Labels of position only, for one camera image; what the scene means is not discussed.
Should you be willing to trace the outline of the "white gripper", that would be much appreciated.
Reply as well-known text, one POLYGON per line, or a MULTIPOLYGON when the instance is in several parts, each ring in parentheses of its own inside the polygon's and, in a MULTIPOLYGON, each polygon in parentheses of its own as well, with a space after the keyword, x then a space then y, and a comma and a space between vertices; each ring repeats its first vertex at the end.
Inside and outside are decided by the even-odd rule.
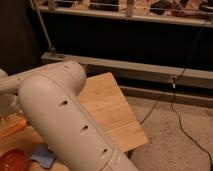
POLYGON ((15 95, 0 95, 0 115, 8 116, 18 110, 17 97, 15 95))

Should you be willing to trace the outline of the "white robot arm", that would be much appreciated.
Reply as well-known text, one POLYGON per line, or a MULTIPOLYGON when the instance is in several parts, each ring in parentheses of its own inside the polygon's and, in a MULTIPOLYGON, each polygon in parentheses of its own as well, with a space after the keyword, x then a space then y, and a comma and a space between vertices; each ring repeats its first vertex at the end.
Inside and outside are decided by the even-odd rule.
POLYGON ((29 123, 71 171, 138 171, 78 100, 86 82, 75 61, 47 64, 0 80, 17 94, 29 123))

